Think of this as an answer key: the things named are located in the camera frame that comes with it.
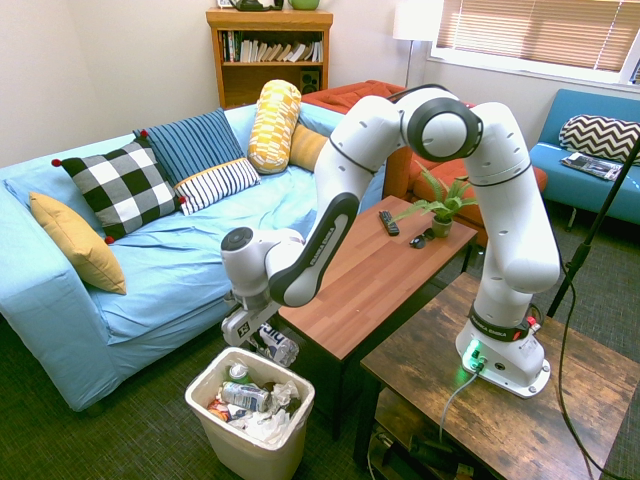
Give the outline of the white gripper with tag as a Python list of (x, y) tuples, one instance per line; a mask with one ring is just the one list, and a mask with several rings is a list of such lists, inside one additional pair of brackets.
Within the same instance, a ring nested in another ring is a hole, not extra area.
[(246, 310), (239, 303), (235, 303), (221, 323), (224, 340), (228, 345), (238, 347), (250, 337), (249, 342), (258, 350), (261, 347), (261, 342), (256, 332), (277, 311), (278, 304), (273, 301), (264, 308), (253, 310)]

